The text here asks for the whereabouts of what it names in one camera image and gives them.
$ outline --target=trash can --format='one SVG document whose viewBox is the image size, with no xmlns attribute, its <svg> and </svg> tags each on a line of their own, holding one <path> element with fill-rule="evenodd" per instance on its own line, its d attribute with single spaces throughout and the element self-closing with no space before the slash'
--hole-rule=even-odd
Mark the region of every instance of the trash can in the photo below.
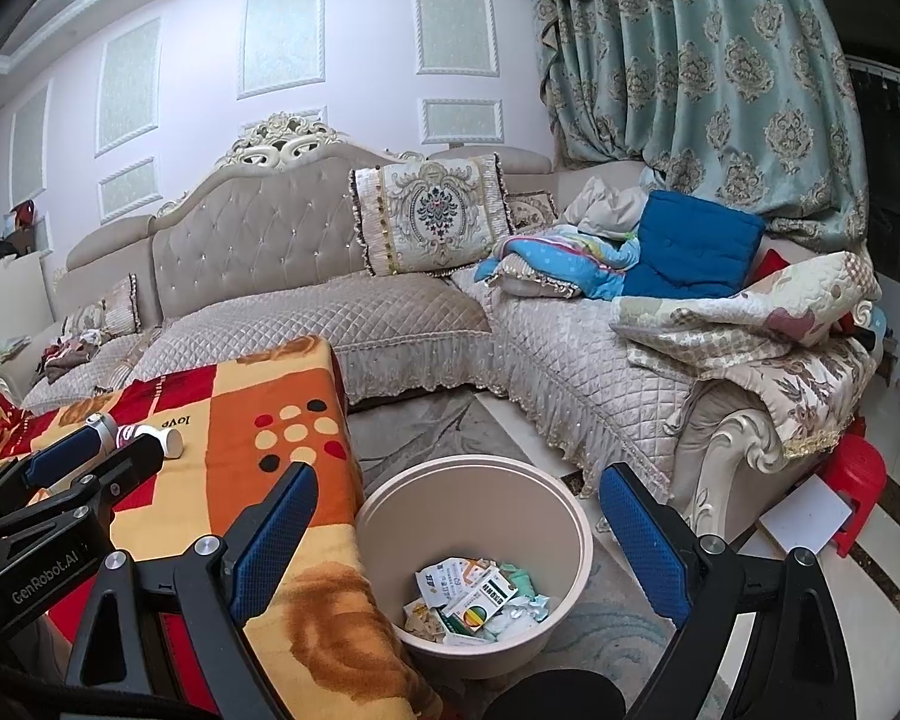
<svg viewBox="0 0 900 720">
<path fill-rule="evenodd" d="M 357 517 L 361 562 L 380 610 L 421 661 L 443 675 L 483 680 L 514 671 L 543 649 L 590 575 L 593 538 L 581 505 L 559 480 L 520 461 L 455 455 L 397 474 Z M 550 596 L 539 627 L 504 642 L 453 647 L 405 632 L 413 575 L 444 557 L 489 557 L 530 573 Z"/>
</svg>

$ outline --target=red and orange blanket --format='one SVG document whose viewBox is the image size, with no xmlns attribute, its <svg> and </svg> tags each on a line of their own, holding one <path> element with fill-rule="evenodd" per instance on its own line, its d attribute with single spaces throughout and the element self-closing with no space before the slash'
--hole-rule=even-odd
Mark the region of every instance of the red and orange blanket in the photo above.
<svg viewBox="0 0 900 720">
<path fill-rule="evenodd" d="M 113 543 L 135 560 L 175 555 L 199 536 L 223 533 L 292 461 L 312 464 L 317 512 L 269 608 L 247 623 L 247 639 L 298 720 L 437 718 L 439 697 L 408 664 L 362 574 L 353 527 L 362 484 L 343 402 L 330 346 L 297 338 L 39 416 L 0 396 L 0 464 L 50 445 L 93 412 L 120 425 L 178 428 L 183 456 L 125 499 L 111 527 Z M 50 615 L 68 637 L 88 589 Z"/>
</svg>

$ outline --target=floor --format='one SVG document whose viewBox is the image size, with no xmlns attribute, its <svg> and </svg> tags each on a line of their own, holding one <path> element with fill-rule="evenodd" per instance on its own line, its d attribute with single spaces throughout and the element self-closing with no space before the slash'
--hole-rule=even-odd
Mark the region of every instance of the floor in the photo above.
<svg viewBox="0 0 900 720">
<path fill-rule="evenodd" d="M 562 453 L 546 445 L 519 406 L 489 392 L 479 395 L 482 405 L 494 416 L 524 453 L 540 469 L 564 476 L 576 470 L 562 459 Z M 861 403 L 866 418 L 866 437 L 881 452 L 893 489 L 900 499 L 900 393 L 874 380 Z M 893 512 L 877 507 L 871 514 L 858 544 L 858 557 L 838 557 L 833 546 L 821 552 L 820 560 L 844 631 L 850 669 L 853 674 L 857 716 L 862 720 L 892 720 L 900 708 L 900 505 L 890 499 L 881 502 Z M 596 525 L 600 507 L 595 498 L 583 507 Z M 594 532 L 616 560 L 629 570 L 619 545 L 608 533 Z M 757 539 L 744 551 L 759 554 Z M 872 559 L 868 563 L 866 556 Z M 869 565 L 865 570 L 862 565 Z M 732 685 L 746 650 L 752 615 L 737 620 L 720 675 Z"/>
</svg>

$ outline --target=teal curtain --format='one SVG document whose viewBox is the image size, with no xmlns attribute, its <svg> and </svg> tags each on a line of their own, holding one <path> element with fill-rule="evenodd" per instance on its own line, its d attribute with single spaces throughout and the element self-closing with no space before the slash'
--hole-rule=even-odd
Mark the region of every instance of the teal curtain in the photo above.
<svg viewBox="0 0 900 720">
<path fill-rule="evenodd" d="M 812 250 L 863 245 L 863 136 L 823 0 L 535 0 L 535 21 L 564 164 L 643 159 Z"/>
</svg>

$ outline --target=black dot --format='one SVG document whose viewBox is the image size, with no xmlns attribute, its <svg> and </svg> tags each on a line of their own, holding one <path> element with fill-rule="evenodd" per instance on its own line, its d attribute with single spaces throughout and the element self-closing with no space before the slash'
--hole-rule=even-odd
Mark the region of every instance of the black dot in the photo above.
<svg viewBox="0 0 900 720">
<path fill-rule="evenodd" d="M 280 458 L 276 455 L 264 455 L 260 458 L 260 470 L 266 473 L 274 473 L 280 467 Z"/>
</svg>

